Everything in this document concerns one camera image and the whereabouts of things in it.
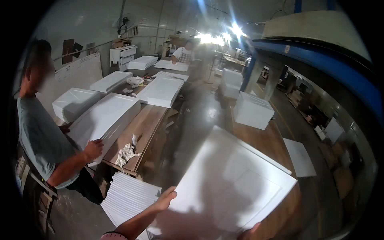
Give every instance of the black hair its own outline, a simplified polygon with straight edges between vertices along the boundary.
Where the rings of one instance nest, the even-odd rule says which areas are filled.
[[[51,51],[51,45],[46,40],[33,40],[27,49],[22,75],[25,74],[28,67],[42,63],[45,60],[46,54],[50,55]]]

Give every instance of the black pants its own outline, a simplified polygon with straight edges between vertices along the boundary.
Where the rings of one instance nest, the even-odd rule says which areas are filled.
[[[76,190],[83,195],[89,201],[100,205],[103,201],[103,195],[99,189],[99,186],[92,179],[87,169],[83,167],[80,171],[79,177],[69,186],[66,187],[69,190]]]

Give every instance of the gray t-shirt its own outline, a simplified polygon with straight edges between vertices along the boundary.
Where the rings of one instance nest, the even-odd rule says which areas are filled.
[[[75,151],[54,120],[36,98],[18,98],[19,136],[23,148],[44,180],[52,175],[56,164],[75,155]],[[79,177],[56,186],[64,188]]]

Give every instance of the neck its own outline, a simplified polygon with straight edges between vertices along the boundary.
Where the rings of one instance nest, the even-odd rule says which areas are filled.
[[[21,98],[32,98],[32,97],[35,97],[35,93],[34,91],[31,91],[26,82],[24,80],[22,80],[22,85],[20,87],[20,93],[19,93],[19,97]]]

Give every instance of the wall-mounted fan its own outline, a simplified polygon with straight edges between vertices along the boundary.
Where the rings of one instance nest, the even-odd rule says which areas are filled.
[[[131,13],[124,14],[121,18],[117,21],[117,27],[118,27],[118,35],[121,34],[121,32],[126,32],[129,28],[131,28],[136,22],[136,16]]]

